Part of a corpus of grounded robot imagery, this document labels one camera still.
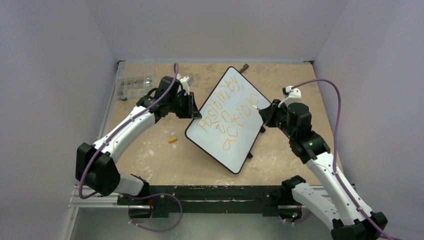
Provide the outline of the white whiteboard black frame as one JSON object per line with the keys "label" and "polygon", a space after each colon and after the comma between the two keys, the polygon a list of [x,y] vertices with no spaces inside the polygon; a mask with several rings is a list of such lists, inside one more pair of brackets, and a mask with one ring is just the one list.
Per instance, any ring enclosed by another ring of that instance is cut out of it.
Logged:
{"label": "white whiteboard black frame", "polygon": [[185,130],[186,138],[233,174],[239,174],[263,126],[259,112],[271,102],[230,66]]}

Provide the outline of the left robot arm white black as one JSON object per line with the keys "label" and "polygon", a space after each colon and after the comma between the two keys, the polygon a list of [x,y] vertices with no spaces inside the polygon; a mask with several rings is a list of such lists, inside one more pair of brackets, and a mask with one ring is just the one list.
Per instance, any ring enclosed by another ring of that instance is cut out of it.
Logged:
{"label": "left robot arm white black", "polygon": [[159,86],[141,97],[129,115],[111,132],[92,144],[84,142],[77,148],[75,178],[79,182],[80,198],[88,198],[83,194],[83,186],[88,186],[102,196],[111,193],[129,195],[138,205],[148,201],[148,183],[134,174],[121,174],[117,162],[143,132],[169,113],[180,119],[202,117],[194,93],[190,91],[193,83],[191,76],[164,76]]}

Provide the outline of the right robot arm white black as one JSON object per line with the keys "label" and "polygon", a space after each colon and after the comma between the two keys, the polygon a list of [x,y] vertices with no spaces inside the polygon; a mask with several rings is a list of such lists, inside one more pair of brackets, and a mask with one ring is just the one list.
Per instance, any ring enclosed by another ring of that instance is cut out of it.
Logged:
{"label": "right robot arm white black", "polygon": [[388,223],[386,216],[373,211],[350,185],[328,144],[313,131],[309,107],[300,102],[279,104],[275,99],[258,112],[265,126],[278,128],[287,136],[292,152],[317,177],[330,198],[315,193],[296,175],[282,182],[282,200],[305,206],[328,227],[334,240],[377,240]]}

